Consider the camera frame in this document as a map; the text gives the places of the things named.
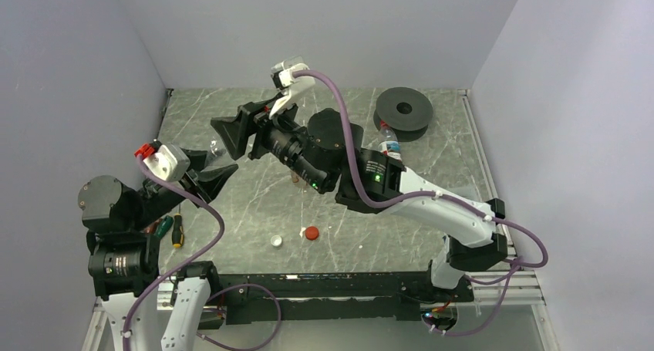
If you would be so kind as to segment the clear bottle blue white cap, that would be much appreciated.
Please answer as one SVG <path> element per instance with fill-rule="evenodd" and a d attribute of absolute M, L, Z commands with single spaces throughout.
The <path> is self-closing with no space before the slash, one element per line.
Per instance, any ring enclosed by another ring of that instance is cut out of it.
<path fill-rule="evenodd" d="M 205 166 L 211 166 L 220 161 L 223 156 L 227 153 L 227 150 L 224 147 L 222 140 L 213 137 L 210 140 L 206 157 L 205 157 Z"/>

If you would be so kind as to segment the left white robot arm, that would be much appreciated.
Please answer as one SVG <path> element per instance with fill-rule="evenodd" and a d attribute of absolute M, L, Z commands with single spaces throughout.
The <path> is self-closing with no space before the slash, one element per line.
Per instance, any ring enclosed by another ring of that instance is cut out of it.
<path fill-rule="evenodd" d="M 220 298 L 217 268 L 197 252 L 161 273 L 161 240 L 146 228 L 183 201 L 215 214 L 211 202 L 238 166 L 209 167 L 203 151 L 155 143 L 134 156 L 146 178 L 141 189 L 103 175 L 79 191 L 88 271 L 115 349 L 191 350 L 204 306 Z"/>

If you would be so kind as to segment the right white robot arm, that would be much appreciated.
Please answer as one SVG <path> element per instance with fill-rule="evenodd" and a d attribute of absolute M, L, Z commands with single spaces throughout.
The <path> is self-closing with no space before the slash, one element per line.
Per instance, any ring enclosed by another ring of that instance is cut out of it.
<path fill-rule="evenodd" d="M 443 301 L 467 272 L 482 272 L 508 257 L 501 218 L 492 202 L 460 197 L 425 180 L 401 161 L 362 148 L 361 126 L 343 127 L 334 109 L 313 114 L 306 125 L 295 122 L 298 107 L 272 116 L 268 101 L 246 103 L 235 116 L 214 117 L 230 157 L 277 158 L 319 194 L 361 214 L 391 214 L 429 224 L 443 232 L 445 249 L 432 262 L 425 280 L 427 295 Z"/>

